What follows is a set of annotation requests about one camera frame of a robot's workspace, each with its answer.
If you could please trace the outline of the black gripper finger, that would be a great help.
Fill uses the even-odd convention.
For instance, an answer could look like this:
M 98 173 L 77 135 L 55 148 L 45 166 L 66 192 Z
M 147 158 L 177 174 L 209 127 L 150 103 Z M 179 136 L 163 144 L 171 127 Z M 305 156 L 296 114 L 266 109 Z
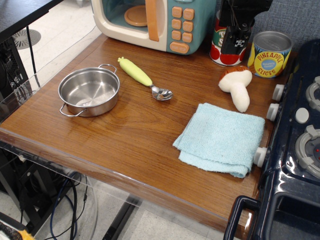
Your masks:
M 251 32 L 251 27 L 247 24 L 227 26 L 221 53 L 223 55 L 240 55 L 247 47 Z
M 221 27 L 227 27 L 229 25 L 229 10 L 222 8 L 219 14 L 219 25 Z

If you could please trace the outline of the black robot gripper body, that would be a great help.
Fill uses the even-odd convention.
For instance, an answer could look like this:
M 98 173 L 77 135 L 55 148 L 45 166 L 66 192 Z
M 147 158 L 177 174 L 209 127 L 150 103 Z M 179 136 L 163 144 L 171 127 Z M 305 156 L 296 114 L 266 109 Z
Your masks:
M 267 12 L 272 2 L 272 0 L 222 0 L 220 10 L 222 8 L 229 10 L 228 26 L 247 24 L 252 27 L 255 17 Z

